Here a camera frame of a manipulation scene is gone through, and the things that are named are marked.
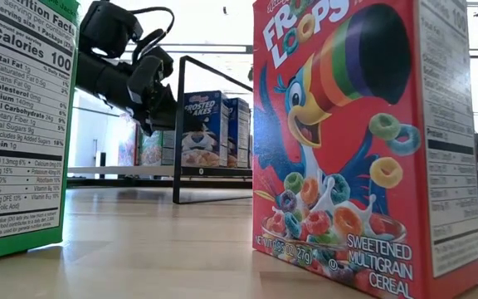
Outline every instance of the red cereal box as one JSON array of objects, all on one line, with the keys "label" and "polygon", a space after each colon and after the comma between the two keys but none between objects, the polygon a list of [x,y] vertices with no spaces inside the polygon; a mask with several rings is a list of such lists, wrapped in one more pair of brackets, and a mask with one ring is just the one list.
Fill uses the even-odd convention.
[{"label": "red cereal box", "polygon": [[254,12],[253,247],[381,298],[477,284],[466,1]]}]

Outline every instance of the black cable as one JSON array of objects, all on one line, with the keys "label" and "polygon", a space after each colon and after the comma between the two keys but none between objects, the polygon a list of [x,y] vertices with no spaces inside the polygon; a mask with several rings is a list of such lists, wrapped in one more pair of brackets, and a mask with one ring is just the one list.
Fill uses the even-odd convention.
[{"label": "black cable", "polygon": [[161,42],[165,38],[165,36],[167,36],[169,32],[171,32],[171,29],[173,29],[173,25],[174,25],[174,13],[171,9],[167,7],[147,7],[147,8],[142,8],[142,9],[133,10],[129,12],[134,15],[140,14],[140,13],[146,13],[146,12],[168,12],[172,18],[165,32],[162,29],[155,30],[151,32],[149,35],[147,35],[144,39],[136,42],[137,46],[134,49],[134,52],[132,53],[132,64],[135,64],[138,61],[139,54],[141,53],[142,50],[150,49],[156,46],[159,42]]}]

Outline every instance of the wooden floor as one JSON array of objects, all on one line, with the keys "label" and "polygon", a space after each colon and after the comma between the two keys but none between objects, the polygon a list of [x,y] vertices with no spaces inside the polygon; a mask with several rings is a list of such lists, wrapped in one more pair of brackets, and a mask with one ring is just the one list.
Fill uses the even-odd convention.
[{"label": "wooden floor", "polygon": [[170,189],[69,191],[65,242],[0,258],[0,299],[368,298],[253,252],[250,199],[170,199]]}]

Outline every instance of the cartoon eye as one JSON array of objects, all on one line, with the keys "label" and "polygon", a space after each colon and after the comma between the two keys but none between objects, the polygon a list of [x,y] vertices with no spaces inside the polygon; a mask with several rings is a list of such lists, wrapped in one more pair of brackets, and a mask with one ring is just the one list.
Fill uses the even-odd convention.
[{"label": "cartoon eye", "polygon": [[302,101],[302,86],[295,82],[289,88],[290,106],[300,105]]}]

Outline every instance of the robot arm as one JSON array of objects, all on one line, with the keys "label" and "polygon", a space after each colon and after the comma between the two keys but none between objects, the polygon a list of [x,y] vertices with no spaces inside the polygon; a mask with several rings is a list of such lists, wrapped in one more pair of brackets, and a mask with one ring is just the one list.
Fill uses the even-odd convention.
[{"label": "robot arm", "polygon": [[[143,29],[135,14],[152,11],[169,12],[173,21],[166,32],[157,29],[141,39]],[[161,83],[173,73],[173,58],[156,46],[173,23],[174,15],[166,7],[130,12],[108,1],[94,1],[80,25],[76,87],[127,111],[146,135],[174,130],[177,102],[171,87]],[[132,63],[116,61],[129,41],[136,43]],[[187,118],[189,125],[198,126],[190,115]]]}]

